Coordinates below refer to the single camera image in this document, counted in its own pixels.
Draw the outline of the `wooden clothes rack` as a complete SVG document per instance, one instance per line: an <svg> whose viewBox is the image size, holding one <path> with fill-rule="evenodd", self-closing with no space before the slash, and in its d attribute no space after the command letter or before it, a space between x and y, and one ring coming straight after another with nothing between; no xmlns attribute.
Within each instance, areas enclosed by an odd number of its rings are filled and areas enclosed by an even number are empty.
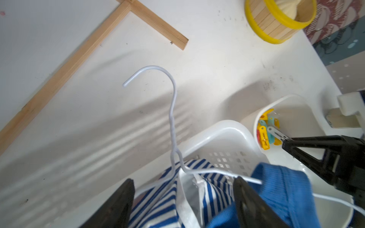
<svg viewBox="0 0 365 228"><path fill-rule="evenodd" d="M140 1L120 1L119 3L120 5L1 130L1 154L8 149L128 13L132 12L138 16L181 50L186 48L188 38Z"/></svg>

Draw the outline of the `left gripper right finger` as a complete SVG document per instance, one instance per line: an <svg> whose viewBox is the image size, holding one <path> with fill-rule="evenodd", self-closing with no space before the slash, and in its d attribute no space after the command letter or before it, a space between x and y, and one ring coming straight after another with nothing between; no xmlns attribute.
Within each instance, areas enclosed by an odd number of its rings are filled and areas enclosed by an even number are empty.
<svg viewBox="0 0 365 228"><path fill-rule="evenodd" d="M288 227L242 177L234 179L233 193L241 228Z"/></svg>

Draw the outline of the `white perforated plastic basket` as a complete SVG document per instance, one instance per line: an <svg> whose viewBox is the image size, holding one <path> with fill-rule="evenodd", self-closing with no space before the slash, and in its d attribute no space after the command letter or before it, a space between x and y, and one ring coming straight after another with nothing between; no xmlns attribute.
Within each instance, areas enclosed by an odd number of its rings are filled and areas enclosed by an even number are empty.
<svg viewBox="0 0 365 228"><path fill-rule="evenodd" d="M254 136L254 125L245 121L223 120L180 143L185 161L199 157L218 169L251 176L260 162L268 163Z"/></svg>

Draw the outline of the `blue white striped tank top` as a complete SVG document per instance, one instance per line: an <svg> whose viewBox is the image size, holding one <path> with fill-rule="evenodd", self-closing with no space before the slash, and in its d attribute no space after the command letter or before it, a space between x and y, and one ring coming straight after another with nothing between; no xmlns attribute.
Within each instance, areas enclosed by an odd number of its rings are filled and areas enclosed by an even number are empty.
<svg viewBox="0 0 365 228"><path fill-rule="evenodd" d="M238 228L232 177L187 174L180 163L161 173L164 183L136 193L130 228Z"/></svg>

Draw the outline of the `red clothespin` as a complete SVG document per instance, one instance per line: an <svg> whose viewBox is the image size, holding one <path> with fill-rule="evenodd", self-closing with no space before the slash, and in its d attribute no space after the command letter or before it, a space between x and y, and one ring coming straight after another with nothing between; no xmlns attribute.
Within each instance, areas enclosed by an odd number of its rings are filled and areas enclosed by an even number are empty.
<svg viewBox="0 0 365 228"><path fill-rule="evenodd" d="M260 132L259 132L259 130L257 130L257 131L256 131L256 136L257 136L258 144L259 144L259 146L261 147L261 136L260 136Z"/></svg>

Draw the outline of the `yellow bowl with buns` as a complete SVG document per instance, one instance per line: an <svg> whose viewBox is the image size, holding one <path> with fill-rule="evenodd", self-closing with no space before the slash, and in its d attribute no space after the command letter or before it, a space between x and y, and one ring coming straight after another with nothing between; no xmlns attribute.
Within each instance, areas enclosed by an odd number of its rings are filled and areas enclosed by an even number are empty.
<svg viewBox="0 0 365 228"><path fill-rule="evenodd" d="M275 1L245 1L244 11L248 24L257 36L265 42L281 44L314 20L317 2L299 1L294 19L282 12Z"/></svg>

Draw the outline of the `grey clothespin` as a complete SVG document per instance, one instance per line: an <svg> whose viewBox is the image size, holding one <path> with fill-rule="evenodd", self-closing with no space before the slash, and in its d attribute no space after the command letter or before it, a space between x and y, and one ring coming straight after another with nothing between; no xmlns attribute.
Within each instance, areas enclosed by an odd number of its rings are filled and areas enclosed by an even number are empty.
<svg viewBox="0 0 365 228"><path fill-rule="evenodd" d="M267 131L268 133L272 134L275 138L281 140L282 142L292 140L290 137L285 135L283 132L281 132L274 126L268 126Z"/></svg>

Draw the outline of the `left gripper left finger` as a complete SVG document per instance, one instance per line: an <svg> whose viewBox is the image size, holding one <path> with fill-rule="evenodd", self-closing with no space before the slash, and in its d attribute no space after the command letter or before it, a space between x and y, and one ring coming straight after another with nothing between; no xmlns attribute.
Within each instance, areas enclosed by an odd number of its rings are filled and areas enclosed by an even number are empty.
<svg viewBox="0 0 365 228"><path fill-rule="evenodd" d="M80 227L127 228L135 195L132 179L127 179Z"/></svg>

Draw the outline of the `white plastic tray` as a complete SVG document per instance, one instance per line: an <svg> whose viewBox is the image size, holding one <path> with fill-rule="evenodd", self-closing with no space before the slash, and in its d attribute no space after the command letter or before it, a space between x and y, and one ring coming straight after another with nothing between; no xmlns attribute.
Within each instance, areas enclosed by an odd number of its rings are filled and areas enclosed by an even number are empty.
<svg viewBox="0 0 365 228"><path fill-rule="evenodd" d="M256 130L260 115L269 109L273 109L270 116L279 120L279 129L291 138L325 135L346 135L361 138L363 134L359 128L331 128L324 117L317 117L306 100L299 95L288 95L259 108L242 119L242 124L253 133ZM311 182L314 193L363 206L363 203L355 200L352 196L330 186L308 167L285 152L281 146L271 145L269 150L262 150L262 153L266 155L271 164L287 166L290 169L304 172ZM364 216L341 203L316 198L315 204L317 216L323 228L363 228L365 226Z"/></svg>

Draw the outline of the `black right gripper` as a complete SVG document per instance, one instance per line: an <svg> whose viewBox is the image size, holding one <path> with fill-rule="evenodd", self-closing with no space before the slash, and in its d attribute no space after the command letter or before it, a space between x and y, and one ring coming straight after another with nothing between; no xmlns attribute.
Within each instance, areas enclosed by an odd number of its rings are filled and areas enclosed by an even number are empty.
<svg viewBox="0 0 365 228"><path fill-rule="evenodd" d="M349 136L286 139L282 149L337 190L365 206L365 141Z"/></svg>

